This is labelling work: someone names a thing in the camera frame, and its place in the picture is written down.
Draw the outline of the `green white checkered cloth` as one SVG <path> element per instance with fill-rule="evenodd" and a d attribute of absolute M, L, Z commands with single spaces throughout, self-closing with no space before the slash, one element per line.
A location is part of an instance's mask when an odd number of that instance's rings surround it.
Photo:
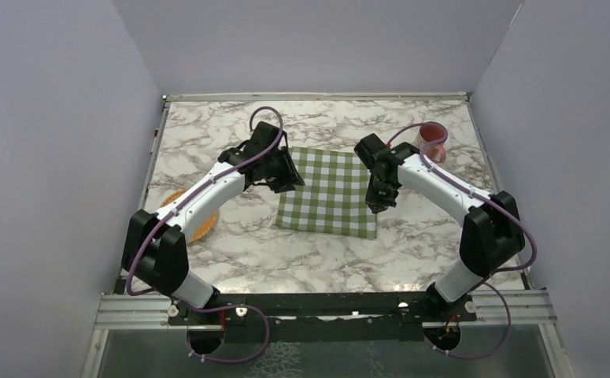
<path fill-rule="evenodd" d="M 303 186 L 281 194 L 275 226 L 375 239 L 377 216 L 365 203 L 370 173 L 350 152 L 290 149 Z"/>

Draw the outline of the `pink ceramic mug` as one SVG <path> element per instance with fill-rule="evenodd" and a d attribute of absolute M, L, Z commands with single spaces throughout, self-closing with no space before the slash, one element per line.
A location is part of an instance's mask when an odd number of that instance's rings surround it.
<path fill-rule="evenodd" d="M 420 153 L 435 164 L 444 162 L 447 157 L 444 144 L 448 138 L 448 130 L 434 121 L 423 122 L 416 128 L 418 132 L 415 142 Z"/>

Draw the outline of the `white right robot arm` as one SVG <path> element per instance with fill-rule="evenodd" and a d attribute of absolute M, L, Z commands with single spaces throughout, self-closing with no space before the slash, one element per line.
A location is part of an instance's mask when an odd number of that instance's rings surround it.
<path fill-rule="evenodd" d="M 409 143 L 389 147 L 370 134 L 354 151 L 370 172 L 365 203 L 374 214 L 395 207 L 400 188 L 406 187 L 443 209 L 462 227 L 458 259 L 427 288 L 425 310 L 431 318 L 443 321 L 453 314 L 466 294 L 525 247 L 517 203 L 509 193 L 491 194 L 465 183 L 438 169 Z"/>

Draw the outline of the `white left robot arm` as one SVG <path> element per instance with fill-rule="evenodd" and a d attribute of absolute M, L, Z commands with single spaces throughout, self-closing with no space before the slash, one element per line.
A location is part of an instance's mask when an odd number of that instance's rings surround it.
<path fill-rule="evenodd" d="M 304 186 L 285 132 L 259 122 L 250 139 L 225 150 L 208 174 L 175 201 L 152 213 L 138 210 L 129 220 L 122 266 L 160 294 L 188 303 L 189 314 L 209 323 L 218 313 L 216 288 L 190 270 L 190 237 L 225 202 L 247 188 L 266 186 L 276 194 Z"/>

